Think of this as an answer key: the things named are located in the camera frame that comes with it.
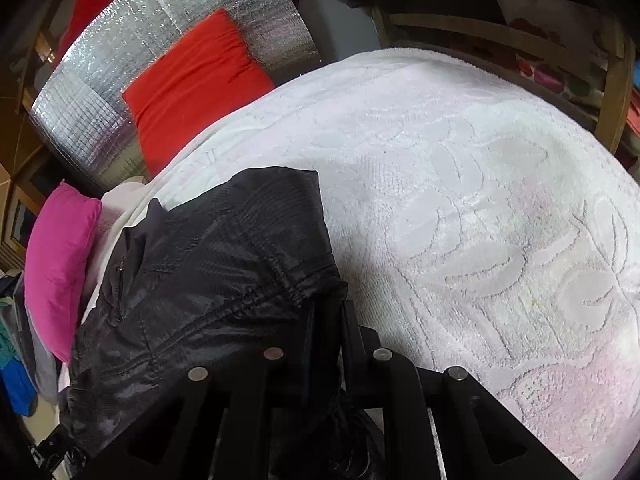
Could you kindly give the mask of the white embossed bed blanket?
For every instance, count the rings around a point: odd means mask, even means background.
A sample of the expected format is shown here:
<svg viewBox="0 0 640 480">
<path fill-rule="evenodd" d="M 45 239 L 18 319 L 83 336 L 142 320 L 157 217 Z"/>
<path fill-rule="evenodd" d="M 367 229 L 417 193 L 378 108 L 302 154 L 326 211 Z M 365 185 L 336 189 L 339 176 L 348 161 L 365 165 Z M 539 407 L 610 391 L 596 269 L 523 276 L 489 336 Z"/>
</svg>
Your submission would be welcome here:
<svg viewBox="0 0 640 480">
<path fill-rule="evenodd" d="M 460 365 L 577 477 L 639 441 L 639 188 L 570 118 L 447 55 L 361 53 L 221 118 L 118 188 L 85 294 L 150 200 L 243 169 L 314 170 L 359 317 L 416 364 Z"/>
</svg>

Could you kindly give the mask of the teal garment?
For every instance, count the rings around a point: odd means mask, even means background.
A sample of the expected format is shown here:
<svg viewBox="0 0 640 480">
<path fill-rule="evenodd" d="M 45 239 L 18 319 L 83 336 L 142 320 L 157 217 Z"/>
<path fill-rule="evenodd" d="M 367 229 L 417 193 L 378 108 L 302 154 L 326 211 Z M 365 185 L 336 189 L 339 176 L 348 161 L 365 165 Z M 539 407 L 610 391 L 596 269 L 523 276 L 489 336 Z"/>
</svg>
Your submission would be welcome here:
<svg viewBox="0 0 640 480">
<path fill-rule="evenodd" d="M 6 318 L 11 313 L 13 307 L 13 300 L 9 297 L 3 297 L 0 301 L 0 368 L 3 370 L 13 359 L 19 360 L 20 356 L 15 348 L 12 336 L 9 331 L 8 322 Z"/>
</svg>

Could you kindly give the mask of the magenta pillow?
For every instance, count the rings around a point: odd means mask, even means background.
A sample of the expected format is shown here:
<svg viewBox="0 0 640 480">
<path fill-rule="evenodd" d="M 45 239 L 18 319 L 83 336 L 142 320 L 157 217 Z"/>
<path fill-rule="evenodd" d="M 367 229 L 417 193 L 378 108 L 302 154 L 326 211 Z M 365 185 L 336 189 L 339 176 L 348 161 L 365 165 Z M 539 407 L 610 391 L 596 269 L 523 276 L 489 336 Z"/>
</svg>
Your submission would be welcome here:
<svg viewBox="0 0 640 480">
<path fill-rule="evenodd" d="M 26 307 L 43 345 L 68 363 L 102 203 L 63 182 L 44 202 L 25 260 Z"/>
</svg>

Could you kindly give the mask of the brown wooden cabinet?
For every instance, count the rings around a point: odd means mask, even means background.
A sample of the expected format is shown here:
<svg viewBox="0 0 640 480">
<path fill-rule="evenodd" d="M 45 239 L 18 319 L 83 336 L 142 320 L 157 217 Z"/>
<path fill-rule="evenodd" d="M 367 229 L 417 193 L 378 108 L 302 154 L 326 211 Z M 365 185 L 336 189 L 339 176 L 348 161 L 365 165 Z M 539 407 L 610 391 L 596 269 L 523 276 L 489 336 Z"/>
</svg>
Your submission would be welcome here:
<svg viewBox="0 0 640 480">
<path fill-rule="evenodd" d="M 1 65 L 1 270 L 23 269 L 26 247 L 46 194 L 32 178 L 51 158 L 23 105 L 18 81 Z"/>
</svg>

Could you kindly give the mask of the wooden bed frame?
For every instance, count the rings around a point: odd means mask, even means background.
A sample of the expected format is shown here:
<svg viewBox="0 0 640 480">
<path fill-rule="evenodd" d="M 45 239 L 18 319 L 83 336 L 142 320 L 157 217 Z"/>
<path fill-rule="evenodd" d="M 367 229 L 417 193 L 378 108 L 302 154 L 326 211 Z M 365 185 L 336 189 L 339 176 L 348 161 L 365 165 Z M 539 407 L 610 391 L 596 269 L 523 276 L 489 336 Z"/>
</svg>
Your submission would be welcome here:
<svg viewBox="0 0 640 480">
<path fill-rule="evenodd" d="M 383 47 L 446 53 L 540 96 L 616 153 L 634 94 L 639 0 L 344 0 Z"/>
</svg>

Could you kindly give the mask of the blue garment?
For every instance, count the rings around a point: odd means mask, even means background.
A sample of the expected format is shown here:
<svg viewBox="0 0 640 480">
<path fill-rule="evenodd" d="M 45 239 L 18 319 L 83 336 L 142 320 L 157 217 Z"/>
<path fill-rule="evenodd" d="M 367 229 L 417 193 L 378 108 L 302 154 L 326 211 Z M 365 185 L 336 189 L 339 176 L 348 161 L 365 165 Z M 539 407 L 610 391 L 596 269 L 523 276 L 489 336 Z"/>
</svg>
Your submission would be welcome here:
<svg viewBox="0 0 640 480">
<path fill-rule="evenodd" d="M 17 359 L 7 362 L 1 370 L 1 378 L 13 411 L 24 417 L 32 416 L 37 404 L 37 393 L 23 363 Z"/>
</svg>

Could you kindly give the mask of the black jacket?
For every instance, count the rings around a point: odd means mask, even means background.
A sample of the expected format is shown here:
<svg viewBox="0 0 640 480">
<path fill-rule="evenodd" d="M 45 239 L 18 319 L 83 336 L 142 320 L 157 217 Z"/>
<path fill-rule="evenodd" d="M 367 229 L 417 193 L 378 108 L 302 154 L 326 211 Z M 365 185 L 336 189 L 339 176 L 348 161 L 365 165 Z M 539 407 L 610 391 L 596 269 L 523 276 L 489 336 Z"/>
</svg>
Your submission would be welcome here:
<svg viewBox="0 0 640 480">
<path fill-rule="evenodd" d="M 63 424 L 96 456 L 190 370 L 296 344 L 346 292 L 314 170 L 247 169 L 174 209 L 152 200 L 76 332 Z"/>
</svg>

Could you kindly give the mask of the grey garment pile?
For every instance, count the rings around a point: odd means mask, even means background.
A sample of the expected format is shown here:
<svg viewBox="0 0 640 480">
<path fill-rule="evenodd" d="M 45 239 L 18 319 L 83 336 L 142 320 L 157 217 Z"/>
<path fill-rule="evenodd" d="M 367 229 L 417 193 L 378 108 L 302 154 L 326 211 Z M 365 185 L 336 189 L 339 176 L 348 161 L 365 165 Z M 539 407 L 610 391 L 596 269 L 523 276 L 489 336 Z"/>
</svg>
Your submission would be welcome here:
<svg viewBox="0 0 640 480">
<path fill-rule="evenodd" d="M 29 313 L 23 273 L 17 280 L 13 302 L 14 305 L 11 308 L 13 327 L 10 333 L 15 348 L 36 391 L 44 400 L 57 406 L 60 366 L 56 357 L 42 342 Z"/>
</svg>

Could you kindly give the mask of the red pillow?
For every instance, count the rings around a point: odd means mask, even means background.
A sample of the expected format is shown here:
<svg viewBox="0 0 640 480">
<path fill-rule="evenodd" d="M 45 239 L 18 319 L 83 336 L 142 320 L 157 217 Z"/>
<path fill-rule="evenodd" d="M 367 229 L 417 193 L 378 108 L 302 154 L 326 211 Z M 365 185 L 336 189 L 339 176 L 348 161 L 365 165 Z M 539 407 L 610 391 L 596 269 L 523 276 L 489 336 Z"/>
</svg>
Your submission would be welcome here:
<svg viewBox="0 0 640 480">
<path fill-rule="evenodd" d="M 273 89 L 229 14 L 218 9 L 137 76 L 122 98 L 155 177 L 205 128 Z"/>
</svg>

